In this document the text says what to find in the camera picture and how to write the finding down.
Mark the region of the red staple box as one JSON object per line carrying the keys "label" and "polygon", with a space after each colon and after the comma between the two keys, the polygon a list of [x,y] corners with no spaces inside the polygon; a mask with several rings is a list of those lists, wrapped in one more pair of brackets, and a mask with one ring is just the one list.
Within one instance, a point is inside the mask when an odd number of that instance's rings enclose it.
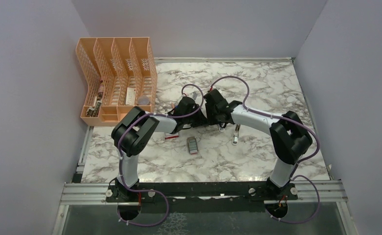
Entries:
{"label": "red staple box", "polygon": [[174,138],[178,138],[179,137],[179,133],[165,133],[165,136],[164,136],[164,138],[166,139],[166,140],[168,140],[168,139],[174,139]]}

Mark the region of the grey staple tray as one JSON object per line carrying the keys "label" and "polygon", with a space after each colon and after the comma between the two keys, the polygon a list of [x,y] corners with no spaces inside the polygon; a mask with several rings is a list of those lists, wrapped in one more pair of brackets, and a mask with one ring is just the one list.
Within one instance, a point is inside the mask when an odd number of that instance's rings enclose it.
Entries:
{"label": "grey staple tray", "polygon": [[187,138],[187,148],[190,155],[194,155],[198,153],[198,143],[195,137]]}

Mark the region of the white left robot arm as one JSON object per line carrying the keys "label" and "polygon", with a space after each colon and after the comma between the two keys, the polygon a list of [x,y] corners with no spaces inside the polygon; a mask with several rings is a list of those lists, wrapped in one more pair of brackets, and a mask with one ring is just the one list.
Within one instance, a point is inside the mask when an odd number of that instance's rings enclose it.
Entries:
{"label": "white left robot arm", "polygon": [[177,134],[186,128],[206,126],[207,117],[194,98],[184,96],[166,114],[147,112],[139,106],[133,107],[114,127],[111,138],[119,151],[119,176],[121,185],[118,194],[125,201],[135,199],[138,183],[138,157],[148,144],[153,133]]}

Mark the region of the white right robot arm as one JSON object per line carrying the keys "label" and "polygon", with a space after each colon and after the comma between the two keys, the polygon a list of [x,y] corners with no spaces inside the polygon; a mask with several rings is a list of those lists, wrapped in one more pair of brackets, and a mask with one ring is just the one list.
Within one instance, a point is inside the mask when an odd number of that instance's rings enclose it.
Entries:
{"label": "white right robot arm", "polygon": [[217,89],[204,95],[209,124],[236,124],[248,126],[271,136],[278,157],[271,175],[266,181],[266,194],[278,199],[285,193],[290,177],[299,158],[304,155],[313,140],[297,113],[271,113],[250,109],[240,101],[227,102]]}

